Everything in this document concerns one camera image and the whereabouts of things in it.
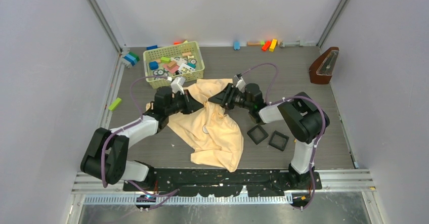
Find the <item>peach cloth garment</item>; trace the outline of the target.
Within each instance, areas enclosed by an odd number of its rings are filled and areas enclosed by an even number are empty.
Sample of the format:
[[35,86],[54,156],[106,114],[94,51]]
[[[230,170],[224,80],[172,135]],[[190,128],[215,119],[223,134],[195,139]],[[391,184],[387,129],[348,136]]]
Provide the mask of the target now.
[[[203,164],[225,168],[234,172],[241,159],[244,138],[239,125],[220,105],[208,99],[220,93],[232,79],[199,79],[186,89],[190,95],[204,105],[204,108],[184,115],[177,113],[169,117],[168,127],[185,143],[194,149],[190,160]],[[206,125],[209,134],[202,131]]]

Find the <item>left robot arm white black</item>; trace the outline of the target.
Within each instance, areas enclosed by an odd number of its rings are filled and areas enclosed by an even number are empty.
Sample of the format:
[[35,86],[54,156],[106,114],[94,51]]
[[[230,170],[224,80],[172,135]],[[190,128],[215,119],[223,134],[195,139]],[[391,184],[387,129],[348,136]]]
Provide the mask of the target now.
[[170,116],[177,113],[189,115],[203,107],[187,89],[174,92],[170,87],[160,87],[154,100],[150,102],[149,109],[138,119],[121,127],[101,127],[94,131],[80,170],[101,180],[104,186],[124,180],[136,182],[144,191],[152,189],[155,177],[149,173],[150,166],[128,160],[128,150],[144,138],[163,130]]

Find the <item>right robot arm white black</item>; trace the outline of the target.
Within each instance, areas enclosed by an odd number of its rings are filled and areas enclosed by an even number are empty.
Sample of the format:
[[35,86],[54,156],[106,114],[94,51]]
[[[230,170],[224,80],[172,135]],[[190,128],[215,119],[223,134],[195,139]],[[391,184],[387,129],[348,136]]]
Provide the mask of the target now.
[[288,167],[289,183],[296,189],[305,185],[316,186],[315,153],[330,120],[306,93],[266,103],[257,84],[250,83],[240,91],[229,83],[208,100],[228,110],[234,107],[247,109],[252,121],[259,125],[283,120],[296,139],[293,159]]

